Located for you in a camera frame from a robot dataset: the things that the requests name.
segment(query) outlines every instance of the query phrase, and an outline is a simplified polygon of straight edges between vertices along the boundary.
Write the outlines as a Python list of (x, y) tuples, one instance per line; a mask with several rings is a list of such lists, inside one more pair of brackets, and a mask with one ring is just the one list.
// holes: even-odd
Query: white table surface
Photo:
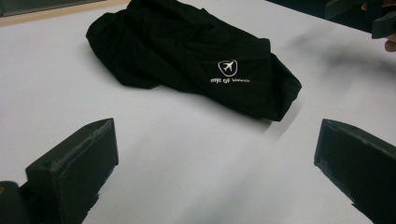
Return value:
[(109, 7), (0, 28), (0, 180), (90, 122), (114, 118), (120, 165), (84, 224), (371, 223), (314, 161), (322, 119), (396, 145), (385, 40), (263, 0), (183, 0), (258, 37), (303, 88), (281, 122), (200, 95), (121, 86), (85, 38)]

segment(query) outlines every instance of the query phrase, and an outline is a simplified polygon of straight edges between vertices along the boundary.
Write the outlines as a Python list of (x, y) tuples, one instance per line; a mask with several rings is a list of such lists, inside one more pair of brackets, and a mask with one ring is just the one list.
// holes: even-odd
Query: black cloth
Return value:
[(198, 93), (282, 120), (301, 89), (270, 41), (176, 0), (133, 0), (89, 28), (92, 50), (123, 85)]

